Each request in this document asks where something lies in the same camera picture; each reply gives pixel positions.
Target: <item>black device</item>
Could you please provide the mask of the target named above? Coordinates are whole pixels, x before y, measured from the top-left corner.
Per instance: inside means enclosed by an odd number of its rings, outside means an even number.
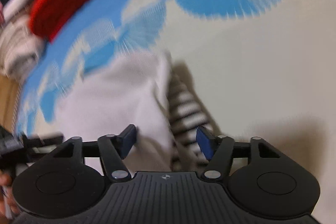
[[[122,162],[137,129],[94,142],[73,137],[21,173],[13,183],[23,211],[14,224],[317,224],[310,215],[320,195],[312,174],[253,137],[250,143],[198,128],[209,159],[195,172],[137,172]],[[84,163],[99,157],[104,176]],[[233,158],[249,160],[229,175]]]
[[[59,145],[62,142],[61,133],[54,133],[46,139],[28,138],[26,135],[15,136],[0,126],[0,169],[12,170],[17,164],[35,162],[45,155],[37,152],[35,148]]]

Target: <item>ribbed surface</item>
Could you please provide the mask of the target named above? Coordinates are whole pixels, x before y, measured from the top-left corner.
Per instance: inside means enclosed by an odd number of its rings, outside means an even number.
[[[19,105],[21,91],[22,91],[22,84],[19,83],[18,88],[17,88],[17,94],[15,97],[14,111],[13,111],[13,117],[12,117],[12,127],[11,127],[12,132],[15,131],[15,123],[17,121],[17,107]]]
[[[96,206],[82,214],[47,220],[24,213],[13,222],[19,223],[317,224],[310,216],[283,221],[253,216],[237,207],[219,184],[203,182],[194,172],[139,172],[130,182],[113,184]]]

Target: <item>blue and white blanket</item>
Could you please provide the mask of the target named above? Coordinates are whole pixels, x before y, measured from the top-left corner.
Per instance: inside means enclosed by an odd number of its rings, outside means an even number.
[[[325,41],[322,36],[317,36],[320,41],[316,40],[312,32],[314,28],[316,32],[326,33],[327,38],[335,37],[336,31],[329,32],[328,26],[317,29],[319,21],[312,20],[320,17],[320,22],[324,22],[324,15],[320,13],[330,11],[333,14],[332,3],[333,0],[90,0],[63,27],[28,78],[21,95],[16,132],[41,135],[57,130],[55,105],[76,81],[112,61],[117,52],[156,45],[168,48],[173,59],[187,63],[195,77],[196,91],[223,131],[243,132],[252,119],[257,121],[260,117],[272,120],[282,119],[285,113],[298,115],[301,110],[293,106],[289,108],[293,110],[290,112],[280,95],[277,95],[279,102],[275,104],[274,112],[262,104],[255,105],[255,109],[251,105],[243,107],[243,102],[237,102],[237,98],[257,100],[258,90],[268,84],[282,85],[286,81],[281,80],[285,74],[295,71],[293,67],[287,67],[294,60],[288,54],[297,51],[305,55],[305,45],[312,47],[313,40],[317,44]],[[298,48],[293,46],[288,51],[281,48],[298,42],[302,42]],[[264,51],[266,55],[257,55],[258,51]],[[267,66],[271,68],[272,62],[278,60],[277,55],[283,58],[279,59],[281,65],[276,71],[265,72],[260,79],[252,77],[255,71],[263,71]],[[268,64],[256,66],[259,59]],[[296,81],[296,75],[289,79],[289,83]],[[217,79],[224,79],[225,86],[221,87],[223,83]],[[254,81],[260,86],[249,86]],[[230,92],[236,92],[232,100],[226,95]],[[262,92],[265,102],[272,102],[267,99],[268,95],[267,91]]]

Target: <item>finger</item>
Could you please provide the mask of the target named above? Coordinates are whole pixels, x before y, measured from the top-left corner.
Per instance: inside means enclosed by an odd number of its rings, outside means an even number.
[[[6,197],[7,198],[14,198],[12,187],[7,187],[7,189],[6,189]]]
[[[7,219],[5,216],[0,216],[0,224],[8,224],[9,219]]]
[[[6,209],[5,209],[5,204],[3,202],[0,202],[0,215],[5,215],[6,214]]]
[[[10,186],[12,184],[12,178],[8,174],[0,175],[0,186]]]
[[[17,206],[16,202],[14,199],[7,199],[7,204],[9,206]]]
[[[16,215],[20,214],[20,210],[17,206],[11,206],[10,209],[12,210],[12,212]]]

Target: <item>cloud pattern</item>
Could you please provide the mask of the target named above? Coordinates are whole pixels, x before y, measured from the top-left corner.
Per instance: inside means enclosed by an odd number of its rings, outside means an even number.
[[[175,1],[182,10],[193,17],[229,19],[258,16],[276,6],[281,0]],[[154,45],[165,24],[166,2],[167,0],[156,0],[126,22],[122,22],[117,29],[111,20],[100,19],[81,31],[68,49],[65,60],[70,62],[65,65],[64,60],[55,61],[41,78],[45,80],[44,85],[42,86],[42,80],[37,83],[39,92],[25,91],[27,95],[21,103],[16,131],[25,132],[27,135],[34,132],[37,109],[41,110],[46,122],[52,122],[56,102],[71,90],[76,79],[106,65],[116,53]]]

